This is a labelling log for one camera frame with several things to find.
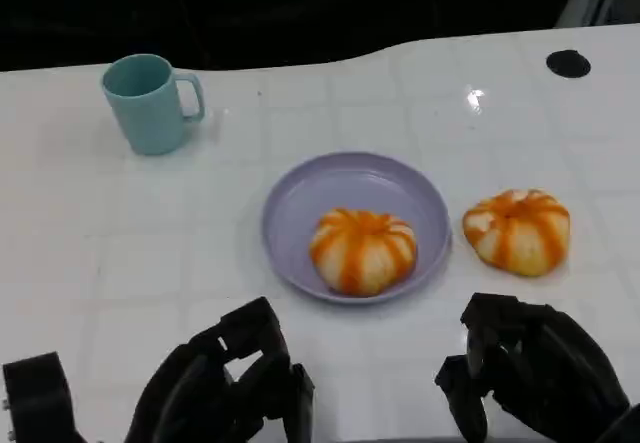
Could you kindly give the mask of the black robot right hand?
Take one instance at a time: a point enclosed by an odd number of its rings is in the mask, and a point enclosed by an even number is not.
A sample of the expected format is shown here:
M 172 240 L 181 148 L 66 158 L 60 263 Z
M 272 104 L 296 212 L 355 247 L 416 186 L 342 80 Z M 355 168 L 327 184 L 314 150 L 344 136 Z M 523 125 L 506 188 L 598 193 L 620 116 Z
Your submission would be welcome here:
M 568 314 L 514 296 L 476 293 L 460 318 L 467 350 L 435 377 L 468 442 L 483 442 L 483 400 L 554 442 L 636 442 L 639 408 L 609 358 Z

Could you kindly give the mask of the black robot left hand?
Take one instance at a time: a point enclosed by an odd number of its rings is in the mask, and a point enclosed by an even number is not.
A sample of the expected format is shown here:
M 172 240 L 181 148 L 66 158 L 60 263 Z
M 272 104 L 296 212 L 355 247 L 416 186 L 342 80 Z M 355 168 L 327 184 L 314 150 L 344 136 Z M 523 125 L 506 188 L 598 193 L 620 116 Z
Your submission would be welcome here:
M 247 442 L 266 420 L 280 420 L 287 441 L 309 442 L 314 390 L 259 297 L 170 353 L 144 388 L 126 439 Z

